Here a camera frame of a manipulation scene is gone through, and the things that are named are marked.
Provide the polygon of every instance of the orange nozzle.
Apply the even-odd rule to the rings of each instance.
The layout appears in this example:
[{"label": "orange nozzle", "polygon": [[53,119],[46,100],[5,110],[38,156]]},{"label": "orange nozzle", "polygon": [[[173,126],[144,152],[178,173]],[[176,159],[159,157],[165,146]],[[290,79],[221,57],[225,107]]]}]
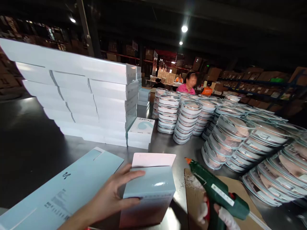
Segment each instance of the orange nozzle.
[{"label": "orange nozzle", "polygon": [[187,162],[188,164],[190,164],[192,159],[186,158],[186,157],[185,157],[185,160],[186,160],[186,162]]}]

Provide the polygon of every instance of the glue gun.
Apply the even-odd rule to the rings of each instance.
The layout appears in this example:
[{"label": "glue gun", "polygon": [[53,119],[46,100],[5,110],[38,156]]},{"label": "glue gun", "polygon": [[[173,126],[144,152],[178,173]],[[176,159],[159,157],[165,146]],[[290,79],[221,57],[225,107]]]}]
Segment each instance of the glue gun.
[{"label": "glue gun", "polygon": [[228,186],[215,175],[202,167],[198,162],[186,158],[191,172],[206,190],[209,200],[209,227],[208,230],[226,230],[225,223],[218,217],[213,204],[227,209],[233,217],[245,220],[249,214],[248,204],[235,193],[228,192]]}]

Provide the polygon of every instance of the ceiling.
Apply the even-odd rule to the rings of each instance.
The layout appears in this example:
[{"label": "ceiling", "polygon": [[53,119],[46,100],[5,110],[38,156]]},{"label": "ceiling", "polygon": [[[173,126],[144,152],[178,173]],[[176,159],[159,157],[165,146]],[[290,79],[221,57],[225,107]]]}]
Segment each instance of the ceiling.
[{"label": "ceiling", "polygon": [[[122,36],[172,52],[291,72],[306,66],[307,3],[303,0],[84,0],[103,36]],[[0,13],[74,26],[75,0],[11,0]],[[182,25],[188,23],[183,36]]]}]

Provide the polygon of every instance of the metal table surface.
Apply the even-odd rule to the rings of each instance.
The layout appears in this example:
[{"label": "metal table surface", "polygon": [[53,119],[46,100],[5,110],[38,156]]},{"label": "metal table surface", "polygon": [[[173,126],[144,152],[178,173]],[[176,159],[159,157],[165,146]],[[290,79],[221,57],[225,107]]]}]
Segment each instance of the metal table surface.
[{"label": "metal table surface", "polygon": [[[151,114],[152,105],[149,110],[138,107],[139,117],[151,118]],[[196,159],[205,166],[200,153],[204,140],[192,136],[186,144],[178,145],[172,135],[158,133],[156,126],[157,122],[148,152],[177,155],[173,164],[176,192],[161,224],[146,229],[188,229],[184,182],[184,168],[188,165],[184,157]],[[36,98],[0,104],[0,137],[0,207],[3,208],[11,208],[96,146],[120,156],[124,164],[132,162],[135,152],[146,152],[64,136],[54,121],[47,118]],[[226,166],[214,174],[239,178]],[[293,203],[270,207],[251,197],[271,229],[305,229],[296,217],[301,210]],[[94,227],[117,229],[118,223],[119,214],[116,214]]]}]

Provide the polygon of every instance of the worker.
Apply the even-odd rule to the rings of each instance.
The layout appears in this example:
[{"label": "worker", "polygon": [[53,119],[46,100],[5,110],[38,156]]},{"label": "worker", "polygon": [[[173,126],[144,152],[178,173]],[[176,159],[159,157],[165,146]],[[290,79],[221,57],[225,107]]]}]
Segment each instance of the worker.
[{"label": "worker", "polygon": [[183,83],[182,74],[180,73],[178,77],[176,77],[175,82]]},{"label": "worker", "polygon": [[165,85],[161,82],[160,78],[157,78],[156,84],[153,85],[153,88],[165,88]]},{"label": "worker", "polygon": [[177,92],[186,92],[190,94],[195,94],[193,87],[196,85],[197,77],[195,72],[189,72],[184,80],[184,84],[177,88]]},{"label": "worker", "polygon": [[[87,204],[75,212],[58,230],[84,230],[93,223],[106,219],[107,217],[127,208],[131,208],[140,204],[140,198],[121,199],[118,195],[120,186],[129,181],[145,175],[145,171],[131,171],[131,164],[125,165],[120,171],[114,173],[104,184],[103,187]],[[204,217],[208,213],[207,196],[204,196],[204,203],[201,203],[200,222],[204,221]],[[233,228],[235,223],[231,214],[217,204],[214,204],[219,217],[225,222],[228,230],[239,230]]]},{"label": "worker", "polygon": [[212,81],[208,81],[207,86],[202,88],[201,94],[210,96],[212,94],[212,91],[213,91],[213,89],[210,88],[211,85],[212,85]]}]

